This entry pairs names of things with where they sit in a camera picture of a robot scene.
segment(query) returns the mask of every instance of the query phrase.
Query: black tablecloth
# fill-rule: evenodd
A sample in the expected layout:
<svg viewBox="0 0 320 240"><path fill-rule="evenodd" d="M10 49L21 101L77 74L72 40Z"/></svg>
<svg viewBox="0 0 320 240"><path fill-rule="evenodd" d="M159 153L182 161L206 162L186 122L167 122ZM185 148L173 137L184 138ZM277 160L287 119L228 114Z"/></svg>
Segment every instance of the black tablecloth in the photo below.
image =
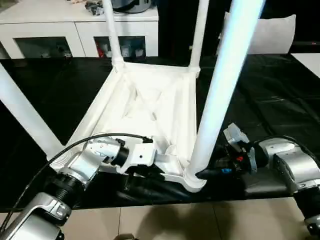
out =
<svg viewBox="0 0 320 240"><path fill-rule="evenodd" d="M182 65L187 62L147 57L136 62ZM201 61L196 81L199 124L216 59ZM35 109L65 144L84 116L112 69L109 59L2 60L11 77ZM236 123L251 140L269 135L288 135L320 157L320 79L291 55L247 57L233 94L223 127ZM10 209L27 182L46 162L45 154L15 118L0 104L0 212ZM219 136L216 148L225 144ZM20 208L43 188L47 169L34 183ZM287 196L277 173L261 168L255 175L209 180L198 193L179 184L152 179L100 173L78 208L121 207L166 203L190 203Z"/></svg>

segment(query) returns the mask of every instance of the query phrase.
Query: red component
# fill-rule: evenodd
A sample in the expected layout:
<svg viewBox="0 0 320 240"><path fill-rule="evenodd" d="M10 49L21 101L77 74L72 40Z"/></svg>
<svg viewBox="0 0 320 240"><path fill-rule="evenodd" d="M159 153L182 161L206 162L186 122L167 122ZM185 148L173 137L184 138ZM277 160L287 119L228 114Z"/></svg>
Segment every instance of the red component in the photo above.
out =
<svg viewBox="0 0 320 240"><path fill-rule="evenodd" d="M97 43L95 43L95 46L96 46L96 50L98 51L99 58L103 58L105 56L104 51L99 47Z"/></svg>
<svg viewBox="0 0 320 240"><path fill-rule="evenodd" d="M244 157L243 157L243 156L238 156L238 157L236 158L236 160L239 161L239 162L242 162L242 161L244 160Z"/></svg>

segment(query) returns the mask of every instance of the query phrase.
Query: cable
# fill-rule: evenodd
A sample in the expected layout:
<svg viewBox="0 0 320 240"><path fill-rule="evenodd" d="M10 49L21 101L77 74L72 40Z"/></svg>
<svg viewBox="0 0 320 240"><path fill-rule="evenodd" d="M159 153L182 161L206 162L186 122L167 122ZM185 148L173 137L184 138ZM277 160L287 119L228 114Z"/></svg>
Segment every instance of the cable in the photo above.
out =
<svg viewBox="0 0 320 240"><path fill-rule="evenodd" d="M112 136L124 136L124 137L131 137L131 138L137 138L137 139L142 139L143 141L150 141L150 138L146 137L146 136L141 136L141 135L136 135L136 134L130 134L130 133L103 133L103 134L97 134L94 136L88 136L85 137L81 140L78 140L72 144L70 144L69 146L67 146L65 149L63 149L62 151L60 151L59 153L57 153L53 158L51 158L31 179L31 181L25 186L23 192L21 193L21 195L19 196L19 198L17 199L17 201L15 202L14 206L12 207L12 209L8 212L8 214L6 215L1 227L0 227L0 234L6 229L8 222L12 216L12 214L14 213L14 209L17 208L18 204L21 202L22 198L24 197L25 193L27 192L27 190L29 189L29 187L31 186L31 184L35 181L35 179L43 172L44 169L46 169L46 167L48 167L50 164L52 164L55 160L57 160L57 158L59 158L61 155L65 154L66 152L68 152L70 149L74 148L75 146L79 145L79 144L83 144L89 140L92 139L98 139L98 138L103 138L103 137L112 137Z"/></svg>

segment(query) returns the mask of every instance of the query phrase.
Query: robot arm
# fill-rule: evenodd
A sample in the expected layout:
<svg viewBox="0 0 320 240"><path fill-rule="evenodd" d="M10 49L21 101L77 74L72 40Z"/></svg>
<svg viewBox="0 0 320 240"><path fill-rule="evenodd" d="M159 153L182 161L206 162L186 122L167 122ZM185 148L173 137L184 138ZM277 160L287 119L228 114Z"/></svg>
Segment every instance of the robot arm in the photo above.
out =
<svg viewBox="0 0 320 240"><path fill-rule="evenodd" d="M261 141L256 149L268 158L269 167L282 175L305 217L304 223L310 234L320 237L320 168L317 159L301 145L285 138Z"/></svg>
<svg viewBox="0 0 320 240"><path fill-rule="evenodd" d="M0 236L0 240L63 240L60 230L72 208L89 186L103 163L126 172L138 165L153 164L156 150L153 143L136 144L131 151L122 140L102 137L89 140L82 151L38 193Z"/></svg>
<svg viewBox="0 0 320 240"><path fill-rule="evenodd" d="M234 123L224 130L224 135L234 150L247 155L249 171L254 173L262 165L281 174L310 234L320 237L320 165L313 153L288 136L250 143Z"/></svg>

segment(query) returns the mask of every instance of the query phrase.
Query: tile floor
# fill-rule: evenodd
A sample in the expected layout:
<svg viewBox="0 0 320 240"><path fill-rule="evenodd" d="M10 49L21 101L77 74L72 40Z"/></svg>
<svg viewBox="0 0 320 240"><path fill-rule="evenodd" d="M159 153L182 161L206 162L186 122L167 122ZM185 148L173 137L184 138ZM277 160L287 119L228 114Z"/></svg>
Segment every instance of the tile floor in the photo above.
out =
<svg viewBox="0 0 320 240"><path fill-rule="evenodd" d="M75 210L66 240L306 240L292 198Z"/></svg>

